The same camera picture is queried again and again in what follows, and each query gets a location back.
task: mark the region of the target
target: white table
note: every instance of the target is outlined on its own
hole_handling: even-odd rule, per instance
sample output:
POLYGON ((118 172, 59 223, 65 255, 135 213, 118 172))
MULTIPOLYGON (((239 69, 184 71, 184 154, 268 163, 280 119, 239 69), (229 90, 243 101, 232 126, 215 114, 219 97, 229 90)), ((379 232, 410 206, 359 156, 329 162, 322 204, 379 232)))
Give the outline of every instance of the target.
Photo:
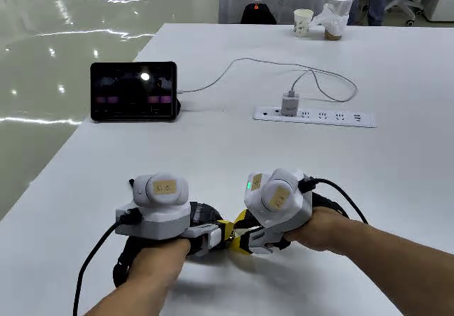
MULTIPOLYGON (((179 89, 210 82, 239 57, 300 62, 340 72, 360 90, 337 106, 302 104, 374 112, 378 128, 254 121, 254 106, 278 105, 298 73, 251 62, 181 96, 173 124, 86 120, 0 223, 0 313, 70 314, 83 260, 115 208, 131 199, 127 180, 143 173, 186 177, 191 199, 233 219, 250 171, 298 167, 344 187, 372 225, 454 252, 454 29, 351 27, 342 41, 322 38, 321 29, 294 38, 289 26, 163 26, 137 61, 174 60, 179 89)), ((318 97, 309 79, 297 90, 318 97)), ((356 217, 334 191, 319 192, 356 217)), ((113 289, 125 240, 111 236, 90 264, 81 314, 113 289)), ((162 314, 215 313, 399 314, 348 259, 296 244, 271 256, 222 253, 186 263, 162 314)))

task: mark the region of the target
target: chair leg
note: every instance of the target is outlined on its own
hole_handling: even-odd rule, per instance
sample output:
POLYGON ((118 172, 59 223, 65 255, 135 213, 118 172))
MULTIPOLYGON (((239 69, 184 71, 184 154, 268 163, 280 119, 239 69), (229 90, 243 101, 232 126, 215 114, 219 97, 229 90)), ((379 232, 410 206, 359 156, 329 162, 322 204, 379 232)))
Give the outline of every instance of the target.
POLYGON ((392 0, 389 4, 386 5, 384 10, 387 11, 387 10, 391 9, 392 7, 394 7, 394 6, 398 6, 399 2, 400 2, 400 0, 392 0))
POLYGON ((417 9, 423 9, 423 5, 421 5, 419 2, 414 2, 412 0, 402 0, 402 3, 406 4, 407 6, 410 7, 416 7, 417 9))
POLYGON ((402 11, 404 11, 404 13, 406 13, 410 17, 410 20, 416 19, 414 12, 404 3, 404 1, 400 1, 398 3, 398 6, 402 11))

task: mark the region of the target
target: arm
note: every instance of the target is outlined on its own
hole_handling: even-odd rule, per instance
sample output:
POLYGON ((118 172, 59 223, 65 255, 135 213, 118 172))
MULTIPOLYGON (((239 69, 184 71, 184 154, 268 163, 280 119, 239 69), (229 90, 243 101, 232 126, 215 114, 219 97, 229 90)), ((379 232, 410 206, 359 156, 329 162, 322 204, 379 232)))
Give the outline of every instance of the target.
POLYGON ((405 315, 454 315, 454 255, 323 207, 288 240, 347 256, 405 315))
POLYGON ((188 240, 178 239, 143 249, 133 262, 128 280, 86 316, 159 315, 167 291, 182 270, 189 247, 188 240))

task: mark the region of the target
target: power strip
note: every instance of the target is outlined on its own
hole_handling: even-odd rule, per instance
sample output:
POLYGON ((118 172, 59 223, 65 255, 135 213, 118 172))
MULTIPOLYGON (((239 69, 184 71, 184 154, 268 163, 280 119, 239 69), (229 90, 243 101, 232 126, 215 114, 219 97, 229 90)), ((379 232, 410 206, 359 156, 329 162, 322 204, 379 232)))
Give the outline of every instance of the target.
POLYGON ((280 107, 256 107, 254 119, 296 123, 331 124, 334 126, 361 126, 376 128, 374 114, 337 110, 298 109, 295 117, 282 116, 280 107))

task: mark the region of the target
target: white cable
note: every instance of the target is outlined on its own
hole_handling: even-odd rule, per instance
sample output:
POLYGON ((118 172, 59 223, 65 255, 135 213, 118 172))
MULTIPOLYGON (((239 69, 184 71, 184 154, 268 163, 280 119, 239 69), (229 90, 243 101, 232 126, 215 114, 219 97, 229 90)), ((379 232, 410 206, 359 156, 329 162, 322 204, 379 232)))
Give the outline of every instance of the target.
POLYGON ((304 73, 302 75, 300 75, 297 80, 293 83, 292 85, 292 88, 291 90, 294 89, 294 86, 296 85, 296 83, 307 73, 307 72, 311 72, 312 75, 314 76, 314 79, 315 79, 315 83, 317 85, 317 88, 319 89, 319 91, 322 93, 323 96, 325 97, 328 97, 330 99, 330 101, 325 101, 325 102, 348 102, 350 101, 358 92, 358 87, 356 86, 356 84, 354 82, 352 82, 351 80, 349 80, 347 77, 344 77, 338 73, 335 73, 335 72, 331 72, 331 71, 327 71, 327 70, 322 70, 322 69, 318 69, 317 67, 310 67, 310 66, 305 66, 305 65, 302 65, 302 64, 296 64, 294 62, 272 62, 272 61, 269 61, 269 60, 260 60, 260 59, 255 59, 255 58, 249 58, 249 57, 244 57, 244 58, 238 58, 238 59, 235 59, 233 60, 229 65, 228 67, 221 73, 221 75, 219 77, 217 77, 212 83, 208 84, 208 85, 205 85, 204 87, 200 87, 198 89, 192 89, 192 90, 182 90, 182 91, 178 91, 177 93, 179 94, 185 94, 185 93, 189 93, 189 92, 199 92, 199 91, 202 91, 202 90, 205 90, 205 89, 208 89, 209 87, 212 87, 213 85, 215 85, 226 73, 227 71, 232 67, 232 65, 235 63, 235 62, 238 62, 240 60, 252 60, 253 62, 262 62, 262 63, 265 63, 265 64, 273 64, 273 65, 287 65, 287 66, 298 66, 298 67, 302 67, 304 69, 307 69, 304 71, 304 73), (336 99, 336 98, 333 98, 331 97, 330 95, 328 95, 326 92, 324 92, 322 90, 322 88, 320 87, 320 84, 319 84, 319 80, 317 78, 317 75, 316 73, 321 73, 322 75, 328 75, 328 76, 332 76, 332 77, 337 77, 337 78, 340 78, 342 80, 345 80, 346 82, 350 83, 352 86, 353 86, 353 93, 347 98, 347 99, 336 99))

